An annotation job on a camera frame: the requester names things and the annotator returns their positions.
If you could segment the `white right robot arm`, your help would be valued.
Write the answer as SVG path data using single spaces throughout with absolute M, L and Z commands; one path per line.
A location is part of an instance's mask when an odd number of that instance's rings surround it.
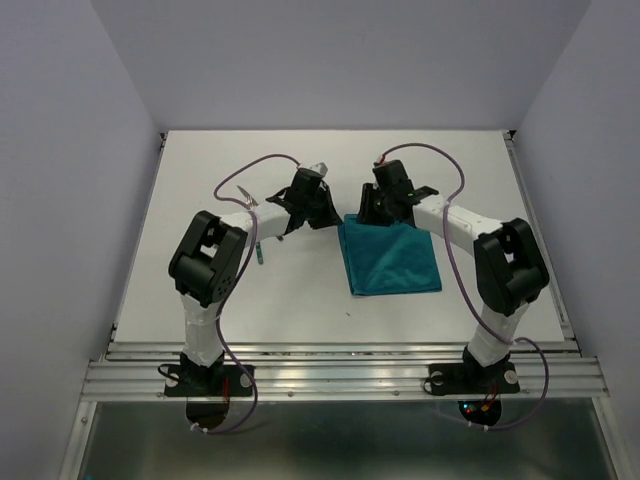
M 441 237 L 456 282 L 478 326 L 466 346 L 470 360 L 460 366 L 463 384 L 482 390 L 496 378 L 495 365 L 506 359 L 528 305 L 550 281 L 549 272 L 529 223 L 522 218 L 500 221 L 455 203 L 466 186 L 447 197 L 428 186 L 415 187 L 403 163 L 380 160 L 375 181 L 363 185 L 358 220 L 390 226 L 404 223 Z M 453 255 L 458 247 L 474 260 L 476 288 L 483 302 L 474 308 Z

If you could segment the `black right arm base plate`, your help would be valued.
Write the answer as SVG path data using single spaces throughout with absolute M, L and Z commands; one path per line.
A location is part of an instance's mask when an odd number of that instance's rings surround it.
M 432 364 L 428 367 L 422 387 L 426 393 L 434 396 L 520 392 L 515 366 L 510 362 L 487 368 L 475 368 L 464 363 Z

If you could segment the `teal cloth napkin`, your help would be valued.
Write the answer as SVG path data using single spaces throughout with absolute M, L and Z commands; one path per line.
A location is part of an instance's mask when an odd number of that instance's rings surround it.
M 442 290 L 431 234 L 404 223 L 376 226 L 344 216 L 338 238 L 351 294 L 383 296 Z

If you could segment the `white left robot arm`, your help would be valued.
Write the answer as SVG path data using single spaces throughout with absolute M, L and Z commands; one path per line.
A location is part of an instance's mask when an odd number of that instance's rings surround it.
M 199 393 L 213 393 L 222 384 L 217 364 L 223 362 L 225 348 L 218 333 L 219 309 L 237 283 L 244 250 L 304 225 L 317 230 L 341 224 L 326 173 L 323 163 L 300 167 L 288 187 L 256 207 L 222 217 L 203 210 L 191 220 L 168 273 L 185 315 L 180 366 Z

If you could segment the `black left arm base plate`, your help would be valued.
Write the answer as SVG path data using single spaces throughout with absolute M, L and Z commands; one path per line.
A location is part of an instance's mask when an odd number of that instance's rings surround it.
M 237 365 L 218 364 L 205 374 L 186 374 L 178 364 L 161 364 L 158 373 L 165 381 L 169 398 L 248 398 L 253 395 L 251 380 Z

